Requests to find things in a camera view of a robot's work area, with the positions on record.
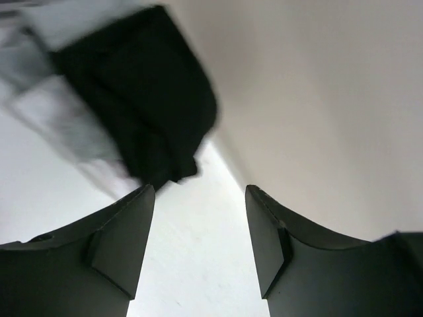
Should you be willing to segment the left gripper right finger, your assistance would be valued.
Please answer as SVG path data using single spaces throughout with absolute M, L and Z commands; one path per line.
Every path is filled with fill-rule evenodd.
M 421 316 L 422 233 L 368 242 L 245 190 L 261 297 L 271 316 Z

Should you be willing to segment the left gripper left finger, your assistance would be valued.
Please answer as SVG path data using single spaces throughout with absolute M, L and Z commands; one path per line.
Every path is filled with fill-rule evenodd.
M 152 186 L 28 242 L 1 246 L 2 316 L 125 316 L 155 205 Z

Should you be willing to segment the black tank top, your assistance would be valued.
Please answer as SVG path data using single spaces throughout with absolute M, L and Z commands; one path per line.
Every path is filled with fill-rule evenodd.
M 158 190 L 198 173 L 195 155 L 217 119 L 217 100 L 164 6 L 50 55 L 114 140 L 130 176 Z

